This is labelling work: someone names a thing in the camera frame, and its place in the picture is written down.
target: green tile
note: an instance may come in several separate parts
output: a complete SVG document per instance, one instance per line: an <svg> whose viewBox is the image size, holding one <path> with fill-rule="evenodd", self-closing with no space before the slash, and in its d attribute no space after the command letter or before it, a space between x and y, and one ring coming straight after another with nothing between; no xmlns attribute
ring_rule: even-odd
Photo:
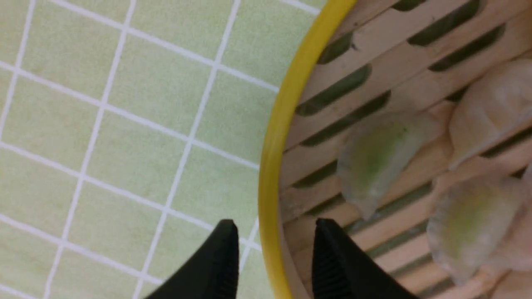
<svg viewBox="0 0 532 299"><path fill-rule="evenodd" d="M203 244L210 232L168 215L148 273L167 279Z"/></svg>
<svg viewBox="0 0 532 299"><path fill-rule="evenodd" d="M138 0L131 26L214 59L233 0Z"/></svg>
<svg viewBox="0 0 532 299"><path fill-rule="evenodd" d="M3 140L79 170L98 109L25 78L19 78Z"/></svg>
<svg viewBox="0 0 532 299"><path fill-rule="evenodd" d="M39 0L23 68L92 97L103 95L120 32Z"/></svg>
<svg viewBox="0 0 532 299"><path fill-rule="evenodd" d="M248 298L275 299L264 266L264 258L254 249L250 251L238 282L237 299Z"/></svg>
<svg viewBox="0 0 532 299"><path fill-rule="evenodd" d="M234 219L248 236L257 217L258 171L193 147L185 165L173 208L216 225Z"/></svg>
<svg viewBox="0 0 532 299"><path fill-rule="evenodd" d="M153 283L149 283L145 281L142 285L142 290L140 291L140 298L146 298L149 294L155 291L158 287L159 287L158 285L154 285Z"/></svg>
<svg viewBox="0 0 532 299"><path fill-rule="evenodd" d="M123 23L126 20L130 0L68 0L68 2Z"/></svg>
<svg viewBox="0 0 532 299"><path fill-rule="evenodd" d="M137 278L65 250L52 283L51 299L131 299Z"/></svg>
<svg viewBox="0 0 532 299"><path fill-rule="evenodd" d="M28 4L28 0L0 1L0 60L9 64L15 64L19 52Z"/></svg>
<svg viewBox="0 0 532 299"><path fill-rule="evenodd" d="M7 98L7 90L9 89L12 76L12 72L0 69L0 109L4 108L5 100Z"/></svg>
<svg viewBox="0 0 532 299"><path fill-rule="evenodd" d="M41 298L57 246L4 223L0 239L0 284Z"/></svg>
<svg viewBox="0 0 532 299"><path fill-rule="evenodd" d="M275 93L219 72L197 139L258 163Z"/></svg>
<svg viewBox="0 0 532 299"><path fill-rule="evenodd" d="M142 270L160 217L158 210L84 184L69 240Z"/></svg>
<svg viewBox="0 0 532 299"><path fill-rule="evenodd" d="M110 103L188 134L211 68L129 36Z"/></svg>
<svg viewBox="0 0 532 299"><path fill-rule="evenodd" d="M8 294L0 290L0 298L2 299L20 299L20 297Z"/></svg>
<svg viewBox="0 0 532 299"><path fill-rule="evenodd" d="M300 0L303 3L309 4L310 6L314 6L318 9L322 8L327 4L328 0Z"/></svg>
<svg viewBox="0 0 532 299"><path fill-rule="evenodd" d="M273 0L243 0L223 63L279 86L315 15Z"/></svg>
<svg viewBox="0 0 532 299"><path fill-rule="evenodd" d="M61 236L77 179L0 149L0 211Z"/></svg>
<svg viewBox="0 0 532 299"><path fill-rule="evenodd" d="M159 203L166 202L184 142L106 112L90 176Z"/></svg>

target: green tiled table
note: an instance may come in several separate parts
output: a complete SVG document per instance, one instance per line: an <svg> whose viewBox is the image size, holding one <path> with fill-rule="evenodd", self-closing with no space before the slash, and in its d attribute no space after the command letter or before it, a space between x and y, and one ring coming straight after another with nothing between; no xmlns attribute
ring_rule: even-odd
<svg viewBox="0 0 532 299"><path fill-rule="evenodd" d="M271 299L262 139L326 0L0 0L0 299L137 299L222 218Z"/></svg>

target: dumpling wrapper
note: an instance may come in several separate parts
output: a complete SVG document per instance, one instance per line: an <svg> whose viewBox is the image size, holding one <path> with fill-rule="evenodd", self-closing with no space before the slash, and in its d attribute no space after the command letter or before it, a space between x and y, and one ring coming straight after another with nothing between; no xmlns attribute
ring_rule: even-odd
<svg viewBox="0 0 532 299"><path fill-rule="evenodd" d="M473 83L453 111L449 133L454 147L449 169L485 150L532 118L532 60L501 64Z"/></svg>
<svg viewBox="0 0 532 299"><path fill-rule="evenodd" d="M491 299L532 298L532 273L512 272L495 288Z"/></svg>
<svg viewBox="0 0 532 299"><path fill-rule="evenodd" d="M355 126L338 157L344 198L370 218L416 152L442 132L435 119L413 111L382 114Z"/></svg>
<svg viewBox="0 0 532 299"><path fill-rule="evenodd" d="M532 194L532 165L523 175L523 181ZM515 271L532 271L532 195L488 264Z"/></svg>
<svg viewBox="0 0 532 299"><path fill-rule="evenodd" d="M487 262L530 193L512 177L478 176L445 193L430 217L427 237L432 256L457 285Z"/></svg>

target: white grout line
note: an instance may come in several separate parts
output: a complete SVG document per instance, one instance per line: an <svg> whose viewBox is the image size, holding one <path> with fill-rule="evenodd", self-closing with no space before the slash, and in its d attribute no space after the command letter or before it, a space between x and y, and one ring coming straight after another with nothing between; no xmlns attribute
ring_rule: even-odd
<svg viewBox="0 0 532 299"><path fill-rule="evenodd" d="M13 68L13 76L9 88L7 89L7 98L2 109L2 115L0 116L0 140L2 140L2 134L4 133L5 121L7 114L13 102L13 96L15 94L16 82L19 78L20 69L22 68L22 60L24 59L24 53L26 52L26 45L28 44L28 36L31 27L31 21L35 10L36 0L30 0L28 6L28 13L26 14L26 22L24 24L24 32L22 33L22 41L20 41L19 52L16 55L15 67Z"/></svg>
<svg viewBox="0 0 532 299"><path fill-rule="evenodd" d="M253 225L253 229L251 230L250 237L247 239L249 242L253 243L253 240L255 239L255 236L257 236L257 232L259 231L259 219L257 218L255 220L255 224ZM244 251L242 252L242 257L240 258L240 265L238 266L238 270L240 273L244 270L244 266L246 265L247 258L250 255L251 247L246 245L244 248Z"/></svg>
<svg viewBox="0 0 532 299"><path fill-rule="evenodd" d="M33 297L31 295L25 294L21 291L18 291L14 288L8 287L6 285L0 284L0 292L4 292L7 294L10 294L12 296L18 297L20 299L37 299L36 297Z"/></svg>
<svg viewBox="0 0 532 299"><path fill-rule="evenodd" d="M279 87L275 86L275 85L272 85L268 82L265 82L265 81L262 81L261 79L257 79L257 78L253 78L253 77L250 77L249 75L245 74L245 73L242 73L241 71L237 71L235 69L232 69L230 67L227 67L223 64L220 65L219 67L219 70L220 71L223 71L225 73L228 73L228 74L231 74L237 78L240 78L242 80L245 80L245 81L248 81L249 83L253 83L255 85L258 85L262 88L265 88L265 89L269 89L275 93L278 93L279 92Z"/></svg>
<svg viewBox="0 0 532 299"><path fill-rule="evenodd" d="M137 4L137 0L130 0L129 10L126 15L126 20L124 22L124 26L127 27L129 25L129 22L131 22L131 18L133 17L133 12L135 11L135 6ZM105 105L109 100L109 95L111 93L111 88L113 87L113 81L114 77L117 73L118 65L120 63L120 57L122 55L122 51L124 49L124 45L126 44L126 38L127 38L127 32L125 30L122 30L120 33L120 38L118 40L117 49L114 53L113 62L111 65L111 70L109 72L109 76L107 77L107 83L105 85L104 93L102 96L102 104ZM89 145L87 147L87 152L85 153L85 157L83 159L83 164L81 166L80 171L80 177L78 178L78 182L76 184L76 190L74 191L74 195L72 197L72 204L70 205L70 209L68 212L68 216L66 218L66 224L63 228L63 234L61 236L61 239L65 242L68 239L68 235L70 232L70 227L72 225L72 221L74 219L74 214L76 212L76 207L78 206L79 197L81 195L81 188L83 186L84 176L87 173L87 168L89 166L90 158L92 156L92 153L94 151L94 147L96 145L96 140L98 138L98 132L100 129L100 126L102 124L104 114L104 108L101 106L98 109L98 113L96 114L96 121L94 123L93 131L90 136ZM55 277L55 273L57 272L57 268L59 267L59 262L61 260L61 255L63 254L65 246L62 244L59 245L59 248L57 249L57 253L54 259L54 263L52 266L52 269L50 270L50 273L48 275L48 279L46 280L46 288L44 292L43 299L49 299L50 293L52 290L52 283Z"/></svg>
<svg viewBox="0 0 532 299"><path fill-rule="evenodd" d="M163 230L164 223L166 221L166 217L168 213L171 212L171 205L174 196L176 195L177 188L179 186L179 182L181 180L181 176L183 174L183 171L185 169L185 165L187 163L188 156L190 154L190 150L192 148L192 144L196 137L196 132L198 130L198 127L200 126L200 121L203 116L203 112L205 111L205 107L207 106L207 102L209 101L209 96L212 90L212 87L214 86L214 80L216 78L216 73L220 67L220 63L222 61L223 54L226 50L227 43L229 41L229 36L232 31L233 24L235 23L238 8L240 7L240 0L235 0L233 2L233 6L231 8L231 13L229 14L229 18L227 21L226 28L223 32L222 36L222 42L220 43L220 47L218 48L218 52L216 54L216 59L214 61L214 64L212 66L211 74L209 75L209 79L207 81L207 86L205 87L205 91L203 92L203 96L201 99L201 102L199 104L199 109L196 114L196 117L194 118L194 123L192 125L192 128L190 130L190 135L188 136L189 140L185 146L185 150L183 152L183 156L181 157L181 160L179 161L179 167L176 172L176 176L173 180L172 187L170 188L170 193L168 194L167 202L163 210L163 214L161 215L161 218L159 220L159 224L157 225L157 230L155 231L155 236L153 237L153 241L151 244L151 247L149 249L148 255L146 257L146 261L144 262L144 266L142 268L142 273L147 273L149 269L149 265L152 262L153 255L155 253L155 249L157 247L157 244L159 242L159 238L161 237L161 232ZM139 279L137 282L137 287L135 289L135 293L133 294L133 299L138 299L140 292L142 290L142 286L144 284L144 281L142 279Z"/></svg>
<svg viewBox="0 0 532 299"><path fill-rule="evenodd" d="M13 71L14 70L14 67L3 62L3 61L0 61L0 68L2 69L5 69L5 70L8 70L8 71ZM60 84L57 84L57 83L54 83L54 82L51 82L49 80L46 80L44 78L41 78L33 73L30 73L28 71L25 71L25 70L20 70L19 71L19 76L22 76L24 78L27 78L27 79L30 79L32 81L35 81L39 84L42 84L44 86L47 86L51 89L54 89L54 90L57 90L58 92L60 93L64 93L66 95L69 95L75 99L78 99L80 101L83 101L85 103L88 103L90 105L93 105L93 106L97 106L97 107L103 107L105 110L107 111L110 111L110 112L113 112L115 114L118 114L124 118L127 118L131 121L134 121L136 123L139 123L139 124L142 124L143 126L147 126L151 129L154 129L156 131L159 131L161 133L164 133L168 136L171 136L171 137L174 137L174 138L178 138L180 140L183 140L185 142L187 142L189 140L188 136L184 135L184 134L181 134L177 131L174 131L172 129L169 129L169 128L166 128L156 122L153 122L151 120L147 120L147 119L144 119L142 117L139 117L137 115L134 115L126 110L123 110L121 108L118 108L118 107L115 107L113 105L110 105L109 103L102 103L102 101L99 101L95 98L92 98L88 95L84 95L80 92L77 92L75 90L72 90L68 87L65 87L65 86L62 86ZM198 147L201 147L205 150L208 150L210 152L213 152L215 154L218 154L219 156L222 156L226 159L229 159L233 162L236 162L236 163L239 163L239 164L242 164L244 166L247 166L247 167L250 167L250 168L253 168L253 169L259 169L259 165L256 164L256 163L253 163L251 161L248 161L246 159L242 159L238 156L235 156L233 154L230 154L230 153L227 153L219 148L216 148L210 144L207 144L205 142L201 142L199 140L194 140L193 141L193 144L195 146L198 146Z"/></svg>
<svg viewBox="0 0 532 299"><path fill-rule="evenodd" d="M65 240L62 240L56 236L53 236L53 235L50 235L49 233L47 232L44 232L38 228L35 228L33 226L30 226L30 225L27 225L25 223L22 223L22 222L18 222L4 214L1 214L0 213L0 222L6 224L6 225L9 225L9 226L12 226L14 227L15 229L18 229L18 230L21 230L21 231L24 231L24 232L27 232L33 236L36 236L38 238L41 238L45 241L48 241L52 244L55 244L57 246L64 246L65 248L68 248L70 249L71 251L73 252L76 252L77 254L80 254L86 258L89 258L95 262L98 262L100 264L104 264L104 265L107 265L109 267L112 267L114 269L117 269L123 273L126 273L126 274L129 274L131 276L134 276L134 277L139 277L139 278L143 278L153 284L161 284L163 281L159 278L155 278L155 277L152 277L152 276L149 276L149 275L145 275L143 276L142 273L132 267L129 267L129 266L126 266L126 265L123 265L119 262L116 262L112 259L109 259L103 255L100 255L100 254L97 254L95 252L92 252L86 248L83 248L79 245L76 245L76 244L73 244L71 242L68 242L68 241L65 241Z"/></svg>
<svg viewBox="0 0 532 299"><path fill-rule="evenodd" d="M102 15L99 15L97 13L94 13L92 11L84 9L82 7L73 5L73 4L69 3L69 2L67 2L66 0L49 0L49 1L54 3L57 6L60 6L60 7L64 8L64 9L67 9L67 10L70 10L72 12L75 12L77 14L86 16L86 17L88 17L90 19L93 19L93 20L95 20L97 22L100 22L102 24L105 24L107 26L110 26L110 27L113 27L113 28L116 28L116 29L120 29L120 30L126 30L126 32L129 33L130 35L136 36L138 38L142 38L142 39L144 39L146 41L149 41L152 44L159 45L159 46L161 46L161 47L163 47L165 49L168 49L170 51L173 51L173 52L176 52L178 54L181 54L182 56L187 57L189 59L204 63L204 64L206 64L206 65L208 65L210 67L213 67L216 64L216 62L213 61L212 59L208 59L206 57L203 57L203 56L201 56L199 54L196 54L196 53L194 53L192 51L184 49L184 48L182 48L182 47L180 47L178 45L174 45L172 43L169 43L168 41L159 39L159 38L157 38L155 36L152 36L150 34L142 32L142 31L140 31L138 29L134 29L134 28L131 28L131 27L126 27L125 28L123 24L120 24L120 23L118 23L118 22L116 22L114 20L106 18L106 17L104 17ZM246 81L248 81L250 83L259 85L261 87L267 88L267 89L272 90L274 92L279 92L279 88L278 87L276 87L276 86L274 86L272 84L269 84L267 82L264 82L264 81L262 81L262 80L260 80L258 78L254 78L254 77L252 77L250 75L247 75L247 74L245 74L243 72L240 72L240 71L234 70L232 68L229 68L229 67L227 67L225 65L220 65L218 67L218 69L220 69L220 70L222 70L222 71L224 71L226 73L230 73L230 74L232 74L232 75L234 75L236 77L239 77L239 78L241 78L243 80L246 80Z"/></svg>
<svg viewBox="0 0 532 299"><path fill-rule="evenodd" d="M44 157L41 157L39 155L36 155L34 153L30 153L28 151L26 151L25 149L22 149L22 148L19 148L19 147L16 147L14 145L11 145L11 144L7 144L5 142L0 142L0 148L4 148L8 151L11 151L17 155L20 155L20 156L23 156L25 158L28 158L32 161L35 161L37 163L40 163L40 164L43 164L43 165L46 165L48 167L51 167L53 169L56 169L58 171L61 171L61 172L64 172L70 176L73 176L73 177L76 177L76 178L79 178L81 176L81 174L79 172L77 172L76 170L73 170L73 169L70 169L64 165L61 165L57 162L54 162L54 161L51 161L51 160L48 160L47 158L44 158ZM85 175L83 177L83 180L85 182L88 182L88 183L91 183L95 186L98 186L100 187L101 189L104 189L104 190L107 190L109 192L112 192L114 194L117 194L117 195L120 195L120 196L123 196L125 198L128 198L132 201L135 201L139 204L142 204L142 205L146 205L146 206L149 206L153 209L156 209L158 211L163 211L164 210L164 206L160 203L156 203L156 202L152 202L150 200L147 200L145 198L142 198L134 193L131 193L127 190L123 190L123 189L120 189L120 188L117 188L117 187L114 187L108 183L105 183L105 182L102 182L96 178L93 178L93 177L90 177L90 176L87 176ZM179 218L181 220L184 220L184 221L187 221L189 223L192 223L194 225L197 225L205 230L208 230L208 231L212 231L214 229L214 226L211 225L211 224L208 224L200 219L197 219L197 218L194 218L192 216L189 216L189 215L186 215L182 212L179 212L179 211L176 211L176 210L170 210L168 211L168 213L176 218ZM250 243L247 239L244 239L244 238L240 238L240 242L246 246L250 246L251 248L254 248L258 251L262 251L262 248L260 245L258 245L257 243Z"/></svg>
<svg viewBox="0 0 532 299"><path fill-rule="evenodd" d="M311 13L313 15L320 14L320 10L316 7L310 6L309 4L305 4L303 2L300 2L299 0L280 0L283 3L286 3L288 5L291 5L293 7L296 7L298 9L304 10L308 13Z"/></svg>
<svg viewBox="0 0 532 299"><path fill-rule="evenodd" d="M201 141L199 141L197 139L193 140L192 143L195 146L197 146L197 147L200 147L200 148L202 148L204 150L208 150L210 152L218 154L219 156L222 156L222 157L224 157L224 158L226 158L228 160L231 160L233 162L237 162L237 163L242 164L244 166L247 166L249 168L253 168L253 169L256 169L256 170L258 170L260 168L259 165L256 164L256 163L250 162L250 161L248 161L246 159L242 159L241 157L238 157L238 156L229 154L227 152L224 152L221 149L218 149L218 148L216 148L216 147L214 147L214 146L212 146L210 144L201 142Z"/></svg>

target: bamboo steamer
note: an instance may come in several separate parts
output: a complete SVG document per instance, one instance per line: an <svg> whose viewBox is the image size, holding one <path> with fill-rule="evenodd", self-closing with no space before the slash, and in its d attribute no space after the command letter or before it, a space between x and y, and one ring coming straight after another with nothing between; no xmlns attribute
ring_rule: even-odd
<svg viewBox="0 0 532 299"><path fill-rule="evenodd" d="M312 298L317 218L331 218L421 298L476 299L504 275L483 268L454 286L430 257L425 228L439 194L497 167L532 162L532 122L449 172L447 135L425 146L361 220L340 194L339 150L360 120L405 107L441 120L492 67L532 58L532 0L331 0L296 54L273 109L261 161L259 218L278 299Z"/></svg>

